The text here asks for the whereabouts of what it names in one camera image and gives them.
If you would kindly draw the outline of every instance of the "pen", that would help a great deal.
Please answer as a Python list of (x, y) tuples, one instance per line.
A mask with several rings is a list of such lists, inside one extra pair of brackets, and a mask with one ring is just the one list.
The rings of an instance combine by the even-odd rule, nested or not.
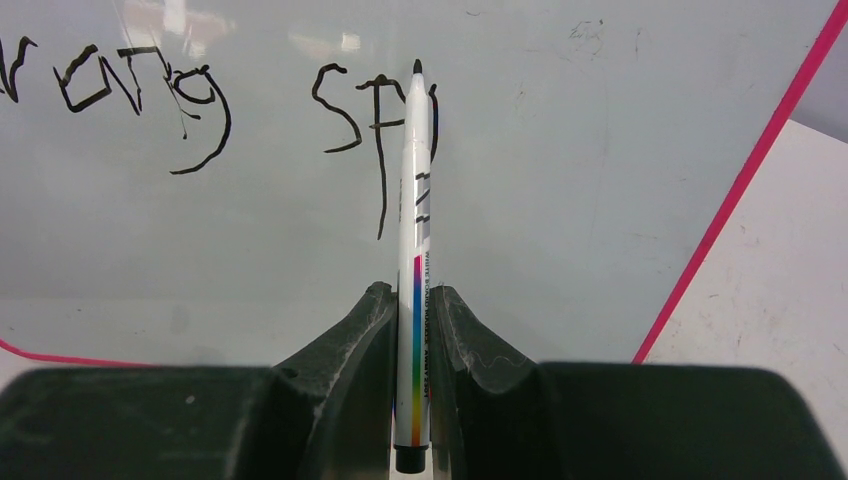
[(398, 358), (395, 391), (395, 468), (424, 471), (430, 443), (428, 303), (430, 300), (430, 123), (421, 60), (406, 95), (400, 166)]

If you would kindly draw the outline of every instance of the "rainbow stripe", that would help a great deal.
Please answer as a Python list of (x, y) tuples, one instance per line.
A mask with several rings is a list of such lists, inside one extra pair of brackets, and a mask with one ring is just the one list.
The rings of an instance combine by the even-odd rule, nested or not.
[(415, 257), (412, 281), (412, 446), (421, 444), (421, 317), (424, 309), (421, 255)]

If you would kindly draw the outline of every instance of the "white marker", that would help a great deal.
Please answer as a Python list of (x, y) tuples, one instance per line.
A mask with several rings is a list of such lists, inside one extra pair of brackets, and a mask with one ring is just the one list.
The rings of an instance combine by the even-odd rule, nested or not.
[(430, 444), (430, 364), (427, 353), (430, 301), (430, 115), (421, 60), (415, 60), (406, 94), (400, 165), (400, 269), (398, 359), (395, 392), (396, 468), (424, 471)]

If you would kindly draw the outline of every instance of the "red line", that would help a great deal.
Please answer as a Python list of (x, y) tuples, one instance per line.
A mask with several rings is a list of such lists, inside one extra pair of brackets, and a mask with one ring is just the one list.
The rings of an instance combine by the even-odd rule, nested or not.
[(6, 350), (10, 353), (14, 353), (20, 357), (28, 358), (30, 360), (37, 360), (39, 362), (54, 362), (54, 363), (74, 363), (77, 365), (89, 365), (94, 367), (150, 367), (152, 365), (144, 364), (144, 363), (132, 363), (132, 362), (120, 362), (117, 360), (100, 360), (96, 358), (83, 358), (83, 357), (65, 357), (62, 355), (49, 355), (45, 353), (33, 353), (28, 352), (26, 350), (21, 350), (20, 348), (6, 342), (2, 338), (0, 338), (0, 348)]
[(645, 361), (645, 357), (648, 356), (651, 347), (654, 346), (654, 342), (657, 341), (657, 337), (660, 336), (663, 327), (668, 323), (668, 319), (671, 317), (672, 312), (674, 312), (674, 308), (677, 307), (677, 303), (680, 302), (680, 298), (683, 297), (686, 288), (692, 282), (692, 278), (698, 273), (698, 268), (707, 257), (707, 253), (709, 253), (710, 248), (715, 243), (725, 223), (727, 223), (727, 219), (730, 218), (730, 214), (733, 213), (733, 209), (736, 208), (736, 204), (739, 203), (739, 199), (742, 198), (742, 194), (745, 193), (745, 189), (748, 188), (748, 184), (751, 183), (751, 179), (754, 178), (754, 174), (757, 173), (757, 169), (760, 168), (766, 154), (771, 149), (780, 131), (783, 130), (786, 121), (789, 120), (789, 115), (795, 110), (795, 106), (798, 105), (798, 101), (801, 100), (801, 96), (804, 94), (807, 86), (810, 85), (819, 67), (821, 67), (833, 43), (839, 37), (839, 34), (842, 33), (842, 28), (845, 26), (846, 20), (848, 20), (848, 0), (839, 0), (839, 3), (833, 9), (833, 13), (830, 14), (830, 18), (824, 24), (824, 27), (822, 27), (819, 38), (816, 39), (816, 42), (810, 48), (807, 58), (798, 68), (798, 73), (795, 74), (795, 78), (789, 84), (786, 94), (783, 95), (783, 99), (778, 104), (774, 114), (772, 114), (771, 120), (769, 120), (768, 125), (763, 130), (762, 136), (757, 141), (757, 144), (754, 145), (751, 155), (748, 157), (745, 165), (742, 166), (742, 170), (739, 171), (739, 175), (733, 182), (733, 186), (730, 187), (730, 191), (727, 193), (727, 197), (725, 197), (721, 207), (719, 207), (712, 223), (707, 227), (704, 238), (701, 239), (701, 243), (698, 244), (698, 248), (695, 249), (695, 253), (689, 260), (686, 268), (683, 269), (680, 279), (677, 280), (677, 284), (668, 296), (668, 300), (666, 300), (665, 305), (663, 305), (662, 310), (657, 315), (657, 320), (648, 331), (645, 341), (642, 342), (642, 346), (639, 347), (639, 351), (633, 357), (633, 363), (639, 364)]

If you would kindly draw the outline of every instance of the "gray surface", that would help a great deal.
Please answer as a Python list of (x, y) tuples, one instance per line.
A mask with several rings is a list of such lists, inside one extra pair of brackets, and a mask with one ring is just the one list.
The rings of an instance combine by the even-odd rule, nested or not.
[[(378, 242), (371, 93), (354, 85), (405, 84), (420, 57), (442, 116), (434, 284), (534, 359), (629, 360), (834, 4), (14, 3), (0, 17), (7, 63), (20, 35), (39, 47), (20, 103), (0, 97), (0, 331), (124, 360), (287, 357), (396, 278), (402, 131), (383, 134)], [(168, 174), (214, 148), (220, 105), (185, 105), (203, 118), (181, 140), (150, 58), (134, 64), (140, 117), (117, 87), (81, 113), (64, 106), (52, 67), (94, 42), (129, 82), (115, 54), (127, 35), (175, 68), (211, 66), (233, 130), (206, 169)], [(332, 155), (350, 128), (309, 93), (330, 62), (349, 73), (321, 94), (364, 140)], [(75, 96), (99, 88), (92, 66)], [(400, 118), (382, 97), (383, 118)]]
[(848, 142), (848, 35), (844, 30), (792, 113), (796, 122)]

